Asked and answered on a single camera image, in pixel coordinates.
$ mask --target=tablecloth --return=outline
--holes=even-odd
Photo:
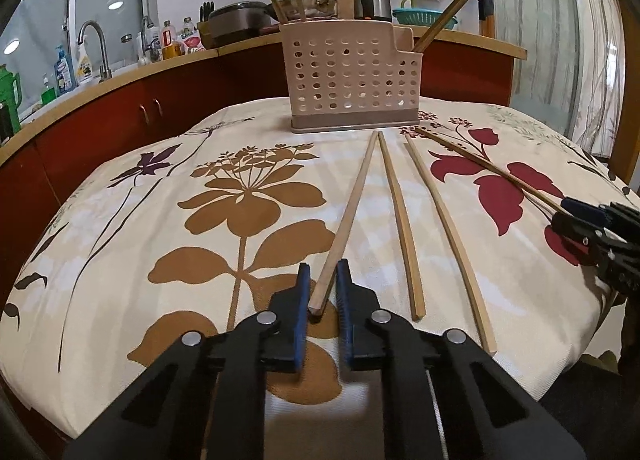
[[[420,123],[551,198],[640,205],[564,137],[509,108],[420,99]],[[404,135],[436,177],[495,331],[495,360],[534,398],[578,360],[609,289],[584,249],[521,190],[412,127],[384,129],[408,209],[427,315],[478,332],[462,276]],[[232,329],[317,278],[370,130],[295,134],[288,98],[225,108],[103,164],[65,202],[0,319],[0,366],[25,404],[77,436],[183,332]],[[410,320],[392,198],[376,148],[345,251],[354,281]],[[340,363],[335,296],[308,326],[300,377],[269,374],[265,458],[383,457],[379,377]]]

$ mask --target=utensil holder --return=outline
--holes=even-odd
[[[422,54],[413,32],[375,20],[280,27],[296,133],[418,124]]]

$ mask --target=kitchen counter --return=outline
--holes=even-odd
[[[412,29],[414,30],[414,36],[418,37],[422,36],[428,28],[414,26]],[[200,62],[202,60],[208,60],[220,56],[226,56],[235,52],[253,49],[255,47],[279,44],[281,43],[281,40],[282,37],[280,33],[267,34],[265,36],[259,36],[250,40],[230,44],[228,46],[221,47],[220,49],[203,50],[194,54],[188,54],[178,58],[152,63],[151,65],[140,66],[118,74],[108,81],[88,85],[84,90],[79,90],[68,98],[59,98],[54,102],[55,105],[49,108],[46,112],[39,116],[38,112],[34,113],[33,116],[36,118],[33,121],[23,124],[22,130],[16,133],[14,137],[0,148],[0,166],[2,166],[12,155],[14,155],[16,151],[31,141],[36,135],[62,119],[62,117],[65,117],[67,114],[70,114],[85,104],[94,101],[105,94],[113,92],[118,88],[171,68],[189,65],[190,63]],[[511,56],[512,58],[520,60],[527,59],[526,49],[501,42],[500,40],[493,38],[479,36],[477,34],[443,30],[438,34],[436,40],[459,44],[462,46],[476,47],[478,49]]]

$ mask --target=metal screw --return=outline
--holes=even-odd
[[[447,339],[456,345],[462,345],[466,341],[466,334],[458,328],[447,331]]]
[[[371,312],[371,318],[376,323],[389,323],[389,321],[391,321],[391,314],[386,310],[374,310]]]
[[[276,316],[270,310],[264,310],[263,312],[260,312],[257,315],[256,320],[261,325],[270,325],[271,323],[275,323],[277,318],[278,318],[278,316]]]
[[[191,330],[190,332],[187,332],[185,335],[182,336],[183,345],[195,346],[200,341],[202,341],[202,336],[200,335],[200,332],[196,332],[194,330]]]

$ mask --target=green pitcher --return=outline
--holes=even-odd
[[[22,103],[22,91],[20,90],[20,74],[12,74],[6,69],[6,64],[0,65],[0,103],[5,103],[9,107],[9,117],[14,133],[20,131],[20,119],[18,118],[18,106]]]

